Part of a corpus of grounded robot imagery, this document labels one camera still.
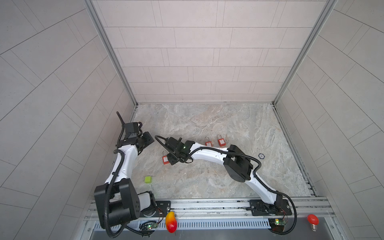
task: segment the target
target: padlock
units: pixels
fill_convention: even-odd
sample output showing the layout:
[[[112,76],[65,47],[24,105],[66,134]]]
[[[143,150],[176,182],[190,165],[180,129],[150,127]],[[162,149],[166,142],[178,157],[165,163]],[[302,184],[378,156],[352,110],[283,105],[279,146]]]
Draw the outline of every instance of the padlock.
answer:
[[[224,138],[222,138],[220,134],[217,135],[217,141],[220,147],[225,146]]]
[[[169,163],[168,157],[167,157],[167,152],[164,150],[163,151],[163,164],[166,165],[167,163]]]
[[[209,140],[209,137],[205,137],[205,145],[208,147],[213,147],[213,144],[211,140]]]

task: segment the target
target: marble floor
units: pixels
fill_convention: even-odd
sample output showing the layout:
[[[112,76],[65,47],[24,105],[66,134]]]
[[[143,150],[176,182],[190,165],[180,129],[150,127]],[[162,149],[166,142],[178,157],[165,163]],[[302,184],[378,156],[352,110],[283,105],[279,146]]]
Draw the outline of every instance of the marble floor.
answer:
[[[221,134],[227,146],[234,144],[255,157],[265,155],[258,173],[270,186],[292,197],[310,195],[270,104],[144,104],[138,106],[134,121],[142,122],[142,130],[152,137],[204,144],[208,136],[215,147]],[[151,190],[157,199],[257,197],[213,162],[164,165],[163,150],[155,140],[138,156],[131,178],[137,193]],[[144,183],[145,176],[152,177],[151,184]]]

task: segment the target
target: red light bulb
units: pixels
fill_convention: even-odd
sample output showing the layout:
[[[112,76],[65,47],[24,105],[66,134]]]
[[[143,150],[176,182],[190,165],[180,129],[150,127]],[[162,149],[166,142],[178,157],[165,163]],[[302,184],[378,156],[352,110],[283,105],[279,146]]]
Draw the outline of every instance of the red light bulb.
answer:
[[[319,224],[319,219],[315,215],[310,214],[310,215],[308,215],[307,220],[311,224],[311,229],[313,231],[316,231],[317,230],[317,225]]]

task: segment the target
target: beige wall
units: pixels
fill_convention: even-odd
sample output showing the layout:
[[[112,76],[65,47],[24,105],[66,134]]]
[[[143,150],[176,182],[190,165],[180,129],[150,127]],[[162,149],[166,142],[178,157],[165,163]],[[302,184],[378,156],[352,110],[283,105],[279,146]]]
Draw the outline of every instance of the beige wall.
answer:
[[[134,105],[82,0],[0,3],[0,239],[70,239]]]
[[[139,103],[271,102],[325,1],[93,1]]]
[[[339,0],[277,108],[348,238],[384,239],[384,1]]]

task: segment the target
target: lime green block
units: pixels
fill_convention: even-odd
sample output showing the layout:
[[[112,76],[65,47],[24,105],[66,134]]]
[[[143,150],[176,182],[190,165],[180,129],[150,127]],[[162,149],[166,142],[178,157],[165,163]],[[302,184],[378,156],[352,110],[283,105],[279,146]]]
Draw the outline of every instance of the lime green block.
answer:
[[[144,179],[145,183],[152,183],[152,177],[151,176],[146,176]]]

